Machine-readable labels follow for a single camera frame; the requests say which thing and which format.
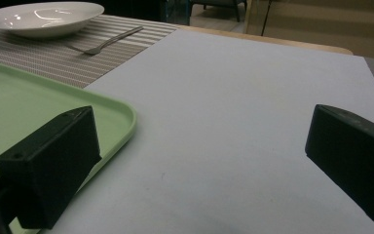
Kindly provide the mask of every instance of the green tray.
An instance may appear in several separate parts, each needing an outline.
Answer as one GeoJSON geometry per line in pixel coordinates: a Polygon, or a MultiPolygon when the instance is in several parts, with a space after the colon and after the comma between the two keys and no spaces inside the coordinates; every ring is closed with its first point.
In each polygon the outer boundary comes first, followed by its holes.
{"type": "Polygon", "coordinates": [[[0,64],[0,154],[59,113],[87,105],[93,107],[102,160],[85,182],[130,139],[134,110],[124,102],[0,64]]]}

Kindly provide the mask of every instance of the striped placemat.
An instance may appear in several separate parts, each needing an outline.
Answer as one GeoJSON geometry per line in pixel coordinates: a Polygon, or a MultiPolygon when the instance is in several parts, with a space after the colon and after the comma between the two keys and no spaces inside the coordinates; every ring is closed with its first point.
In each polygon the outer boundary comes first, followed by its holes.
{"type": "Polygon", "coordinates": [[[65,84],[84,88],[171,34],[174,25],[141,19],[101,15],[78,33],[53,40],[31,40],[0,30],[0,63],[65,84]],[[65,43],[89,49],[137,26],[144,29],[87,56],[66,48],[65,43]]]}

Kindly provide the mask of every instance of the fork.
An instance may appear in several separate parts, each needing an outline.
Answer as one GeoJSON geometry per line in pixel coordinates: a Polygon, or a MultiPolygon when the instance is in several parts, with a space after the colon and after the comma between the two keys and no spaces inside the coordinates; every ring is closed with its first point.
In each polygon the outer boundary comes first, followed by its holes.
{"type": "Polygon", "coordinates": [[[75,51],[78,51],[78,52],[82,52],[82,53],[87,54],[87,55],[94,56],[96,54],[99,54],[101,52],[102,48],[104,48],[106,46],[109,46],[112,43],[114,43],[114,42],[116,42],[118,40],[121,40],[121,39],[123,39],[125,37],[128,37],[128,36],[134,34],[137,31],[140,31],[142,29],[143,29],[142,26],[136,27],[136,28],[134,28],[134,29],[132,29],[130,31],[121,33],[121,34],[119,34],[119,35],[117,35],[115,37],[111,37],[110,39],[108,39],[108,40],[104,41],[103,43],[101,43],[99,46],[97,46],[95,48],[92,48],[92,49],[88,49],[88,50],[81,50],[81,49],[76,48],[76,47],[74,47],[72,45],[69,45],[69,44],[66,44],[65,46],[67,48],[69,48],[69,49],[72,49],[72,50],[75,50],[75,51]]]}

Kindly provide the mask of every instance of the table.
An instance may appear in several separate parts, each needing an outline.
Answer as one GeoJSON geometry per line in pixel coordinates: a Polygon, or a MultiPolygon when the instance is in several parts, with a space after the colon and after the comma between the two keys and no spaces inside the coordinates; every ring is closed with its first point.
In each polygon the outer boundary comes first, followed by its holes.
{"type": "Polygon", "coordinates": [[[138,127],[43,233],[374,233],[304,153],[316,103],[374,122],[363,58],[177,29],[85,89],[138,127]]]}

